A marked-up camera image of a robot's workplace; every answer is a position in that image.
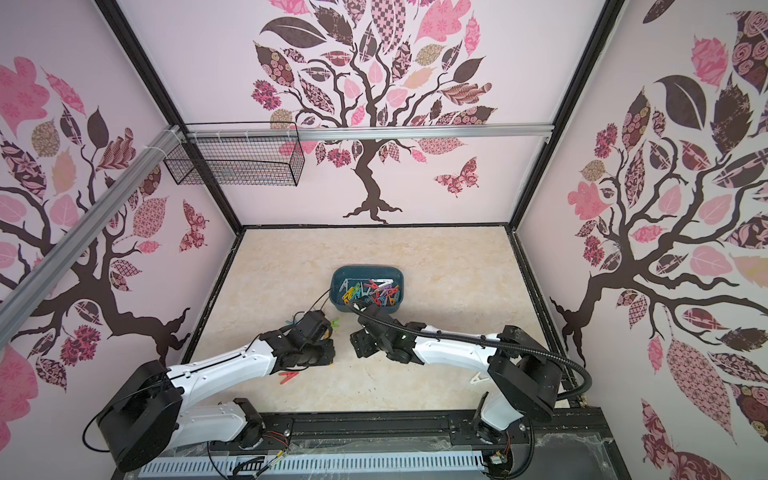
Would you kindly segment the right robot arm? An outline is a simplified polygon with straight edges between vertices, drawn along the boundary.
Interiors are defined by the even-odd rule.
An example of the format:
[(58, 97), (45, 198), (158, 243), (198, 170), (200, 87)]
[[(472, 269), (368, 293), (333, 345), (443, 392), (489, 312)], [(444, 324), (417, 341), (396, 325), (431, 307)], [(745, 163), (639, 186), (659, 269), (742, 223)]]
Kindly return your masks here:
[(375, 304), (352, 310), (361, 329), (350, 341), (360, 358), (381, 351), (401, 364), (447, 365), (486, 375), (496, 391), (479, 405), (478, 429), (502, 432), (523, 418), (552, 419), (562, 368), (522, 329), (506, 326), (500, 334), (464, 335), (418, 322), (403, 324)]

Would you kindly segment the yellow clothespin pile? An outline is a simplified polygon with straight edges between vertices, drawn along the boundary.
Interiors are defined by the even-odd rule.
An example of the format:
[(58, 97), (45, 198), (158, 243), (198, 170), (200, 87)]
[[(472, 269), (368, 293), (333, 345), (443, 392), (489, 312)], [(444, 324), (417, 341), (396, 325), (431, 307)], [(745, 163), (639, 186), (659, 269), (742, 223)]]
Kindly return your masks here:
[(358, 293), (358, 289), (356, 287), (352, 287), (348, 289), (342, 297), (343, 302), (345, 304), (348, 304), (350, 301), (356, 298), (357, 293)]

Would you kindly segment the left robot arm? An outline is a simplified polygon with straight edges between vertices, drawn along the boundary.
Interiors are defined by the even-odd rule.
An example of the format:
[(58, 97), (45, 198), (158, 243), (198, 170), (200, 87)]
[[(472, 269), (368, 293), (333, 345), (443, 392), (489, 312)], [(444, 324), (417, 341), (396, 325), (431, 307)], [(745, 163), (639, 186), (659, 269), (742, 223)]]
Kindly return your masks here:
[(194, 444), (257, 446), (268, 432), (248, 399), (213, 406), (204, 400), (256, 378), (330, 365), (335, 355), (332, 333), (331, 322), (315, 310), (205, 360), (140, 365), (95, 417), (117, 470), (138, 470), (169, 449)]

